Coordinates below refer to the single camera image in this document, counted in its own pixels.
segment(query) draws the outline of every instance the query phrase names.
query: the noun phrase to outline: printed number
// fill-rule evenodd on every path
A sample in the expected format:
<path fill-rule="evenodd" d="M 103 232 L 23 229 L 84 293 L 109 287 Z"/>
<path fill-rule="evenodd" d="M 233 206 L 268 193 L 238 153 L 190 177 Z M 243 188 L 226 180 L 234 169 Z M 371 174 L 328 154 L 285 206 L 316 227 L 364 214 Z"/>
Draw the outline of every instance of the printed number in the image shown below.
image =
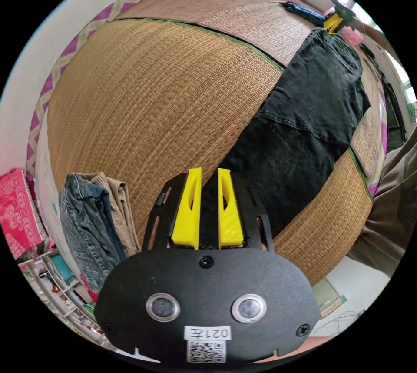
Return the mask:
<path fill-rule="evenodd" d="M 205 330 L 205 337 L 206 338 L 227 338 L 228 336 L 228 331 L 226 329 L 223 330 L 213 330 L 213 335 L 211 335 L 211 331 L 210 330 Z"/>

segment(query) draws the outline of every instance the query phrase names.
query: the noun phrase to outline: red blanket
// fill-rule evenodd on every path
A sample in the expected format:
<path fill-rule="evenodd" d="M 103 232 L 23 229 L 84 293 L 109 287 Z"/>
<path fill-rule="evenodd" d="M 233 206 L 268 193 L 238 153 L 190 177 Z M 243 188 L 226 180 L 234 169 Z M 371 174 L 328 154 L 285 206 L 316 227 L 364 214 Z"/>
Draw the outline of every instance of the red blanket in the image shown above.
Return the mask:
<path fill-rule="evenodd" d="M 46 238 L 23 169 L 0 176 L 0 224 L 15 259 Z"/>

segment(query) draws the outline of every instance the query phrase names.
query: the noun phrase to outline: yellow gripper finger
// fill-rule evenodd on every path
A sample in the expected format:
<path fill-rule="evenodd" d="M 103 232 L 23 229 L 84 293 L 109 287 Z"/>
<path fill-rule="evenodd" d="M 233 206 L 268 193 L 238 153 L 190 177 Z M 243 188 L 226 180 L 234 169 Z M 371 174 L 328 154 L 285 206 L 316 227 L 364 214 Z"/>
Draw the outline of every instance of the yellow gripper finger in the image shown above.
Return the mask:
<path fill-rule="evenodd" d="M 188 171 L 179 204 L 172 242 L 177 246 L 192 246 L 199 248 L 201 209 L 201 167 Z"/>
<path fill-rule="evenodd" d="M 242 244 L 243 230 L 230 170 L 218 169 L 218 246 L 221 249 Z"/>

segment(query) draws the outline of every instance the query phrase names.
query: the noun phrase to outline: screw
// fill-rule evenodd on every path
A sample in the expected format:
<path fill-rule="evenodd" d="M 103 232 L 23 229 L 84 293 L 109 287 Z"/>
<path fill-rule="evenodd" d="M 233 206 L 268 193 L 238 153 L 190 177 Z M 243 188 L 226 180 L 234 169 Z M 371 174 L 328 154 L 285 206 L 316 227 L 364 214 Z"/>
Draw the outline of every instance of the screw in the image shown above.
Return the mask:
<path fill-rule="evenodd" d="M 297 337 L 304 337 L 310 332 L 310 326 L 307 324 L 301 325 L 301 327 L 295 333 Z"/>
<path fill-rule="evenodd" d="M 115 335 L 116 334 L 116 328 L 114 327 L 113 324 L 110 324 L 110 323 L 105 324 L 104 329 L 109 335 Z"/>
<path fill-rule="evenodd" d="M 203 269 L 209 269 L 213 266 L 213 259 L 210 256 L 204 256 L 200 259 L 199 264 Z"/>

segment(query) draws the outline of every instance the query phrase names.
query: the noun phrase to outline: black pants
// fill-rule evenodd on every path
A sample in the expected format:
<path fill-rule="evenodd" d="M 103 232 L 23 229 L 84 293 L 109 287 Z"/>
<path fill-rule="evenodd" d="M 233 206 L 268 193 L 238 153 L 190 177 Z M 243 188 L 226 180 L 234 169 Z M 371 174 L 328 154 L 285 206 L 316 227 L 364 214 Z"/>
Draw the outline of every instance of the black pants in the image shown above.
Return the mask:
<path fill-rule="evenodd" d="M 319 193 L 370 107 L 362 65 L 339 35 L 313 30 L 219 167 L 257 189 L 278 234 Z M 202 189 L 200 247 L 218 247 L 217 172 Z"/>

